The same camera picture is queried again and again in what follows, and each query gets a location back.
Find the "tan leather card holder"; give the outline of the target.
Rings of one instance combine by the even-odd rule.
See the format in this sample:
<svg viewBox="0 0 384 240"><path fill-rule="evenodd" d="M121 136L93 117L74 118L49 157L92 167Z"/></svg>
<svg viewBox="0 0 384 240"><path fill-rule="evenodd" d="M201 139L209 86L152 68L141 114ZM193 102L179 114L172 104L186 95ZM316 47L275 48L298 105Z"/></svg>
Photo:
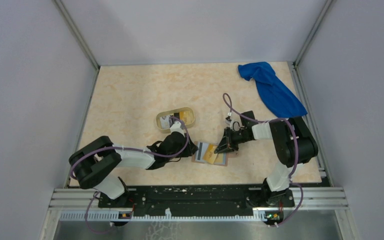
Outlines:
<svg viewBox="0 0 384 240"><path fill-rule="evenodd" d="M215 153L217 145L213 143L196 141L194 144L198 149L191 157L192 163L226 167L230 158L238 156L237 152Z"/></svg>

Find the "yellow credit cards stack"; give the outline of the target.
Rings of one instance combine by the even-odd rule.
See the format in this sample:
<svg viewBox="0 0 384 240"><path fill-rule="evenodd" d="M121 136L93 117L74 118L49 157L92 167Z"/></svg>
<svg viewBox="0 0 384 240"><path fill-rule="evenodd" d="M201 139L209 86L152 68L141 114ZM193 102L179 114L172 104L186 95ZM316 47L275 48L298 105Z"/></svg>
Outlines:
<svg viewBox="0 0 384 240"><path fill-rule="evenodd" d="M186 125L192 124L195 121L194 113L190 110L182 110L179 112L179 119Z"/></svg>

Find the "cream plastic tray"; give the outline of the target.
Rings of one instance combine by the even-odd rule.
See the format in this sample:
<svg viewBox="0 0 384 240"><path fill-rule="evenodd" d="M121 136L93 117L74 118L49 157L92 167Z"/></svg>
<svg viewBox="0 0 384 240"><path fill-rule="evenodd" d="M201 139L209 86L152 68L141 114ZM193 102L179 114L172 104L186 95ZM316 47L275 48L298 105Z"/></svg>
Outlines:
<svg viewBox="0 0 384 240"><path fill-rule="evenodd" d="M193 114L194 114L194 122L192 124L185 124L181 119L179 119L179 112L180 111L192 111ZM155 117L155 123L156 123L156 126L157 128L162 132L162 133L169 133L170 132L170 129L162 129L161 128L161 123L160 123L160 117L161 116L165 116L165 115L171 115L171 121L172 121L172 124L175 123L175 121L182 121L184 123L184 125L187 127L187 128L190 128L190 127L193 127L194 124L195 124L195 121L196 121L196 115L195 115L195 112L192 108L190 107L180 107L180 108L176 108L176 109L172 109L172 110L167 110L167 111L162 111L160 113L158 113Z"/></svg>

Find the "blue cloth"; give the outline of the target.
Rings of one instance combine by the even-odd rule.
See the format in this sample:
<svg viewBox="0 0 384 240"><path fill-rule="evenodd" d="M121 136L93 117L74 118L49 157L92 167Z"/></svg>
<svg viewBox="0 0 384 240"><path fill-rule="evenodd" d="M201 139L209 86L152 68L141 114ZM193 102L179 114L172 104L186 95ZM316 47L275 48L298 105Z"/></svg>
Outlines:
<svg viewBox="0 0 384 240"><path fill-rule="evenodd" d="M260 99L276 117L294 118L308 114L301 101L279 79L268 62L240 64L237 70L244 80L254 80Z"/></svg>

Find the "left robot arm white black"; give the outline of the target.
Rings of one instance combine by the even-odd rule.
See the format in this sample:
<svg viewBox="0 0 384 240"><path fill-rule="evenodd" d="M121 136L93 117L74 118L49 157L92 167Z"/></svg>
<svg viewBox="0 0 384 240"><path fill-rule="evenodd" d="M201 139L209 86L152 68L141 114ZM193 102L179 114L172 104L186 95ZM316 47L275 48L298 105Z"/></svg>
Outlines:
<svg viewBox="0 0 384 240"><path fill-rule="evenodd" d="M156 170L175 159L191 157L197 150L186 133L173 132L143 149L116 146L104 135L70 156L70 176L81 189L95 189L116 206L124 207L129 203L130 193L124 181L112 175L114 169Z"/></svg>

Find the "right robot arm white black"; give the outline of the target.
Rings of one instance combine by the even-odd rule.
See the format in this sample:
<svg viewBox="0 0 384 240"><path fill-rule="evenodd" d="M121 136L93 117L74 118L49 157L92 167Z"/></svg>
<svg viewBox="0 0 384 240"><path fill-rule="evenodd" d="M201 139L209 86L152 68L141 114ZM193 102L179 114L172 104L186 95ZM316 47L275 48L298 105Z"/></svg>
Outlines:
<svg viewBox="0 0 384 240"><path fill-rule="evenodd" d="M267 122L255 119L254 112L240 114L241 126L235 130L226 127L215 154L232 153L239 144L256 140L273 140L278 162L263 181L261 199L267 206L275 206L281 200L281 192L289 186L292 175L319 153L319 147L303 118L273 119Z"/></svg>

